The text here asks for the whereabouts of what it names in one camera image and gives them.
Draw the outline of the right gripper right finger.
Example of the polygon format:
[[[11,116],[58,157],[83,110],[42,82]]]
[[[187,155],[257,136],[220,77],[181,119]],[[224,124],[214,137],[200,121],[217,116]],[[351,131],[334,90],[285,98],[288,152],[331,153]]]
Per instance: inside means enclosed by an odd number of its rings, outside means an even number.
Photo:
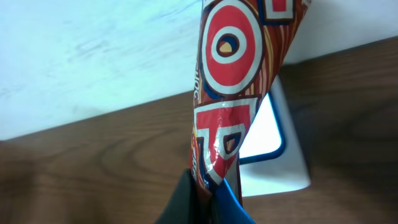
[[[226,179],[213,194],[211,222],[214,224],[255,224],[255,221],[239,204]]]

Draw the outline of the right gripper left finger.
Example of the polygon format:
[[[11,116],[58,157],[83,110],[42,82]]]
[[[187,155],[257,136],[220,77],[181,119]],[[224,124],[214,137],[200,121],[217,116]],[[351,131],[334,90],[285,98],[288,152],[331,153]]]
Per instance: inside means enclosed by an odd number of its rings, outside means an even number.
[[[185,169],[155,224],[195,224],[198,223],[198,219],[197,191],[193,184],[191,170]]]

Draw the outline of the orange Top chocolate bar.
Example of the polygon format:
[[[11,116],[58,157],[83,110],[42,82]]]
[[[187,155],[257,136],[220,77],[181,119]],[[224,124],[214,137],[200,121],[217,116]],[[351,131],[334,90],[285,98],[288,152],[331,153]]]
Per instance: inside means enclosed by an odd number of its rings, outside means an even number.
[[[243,198],[240,149],[309,1],[203,1],[193,94],[193,179],[202,205],[226,179]]]

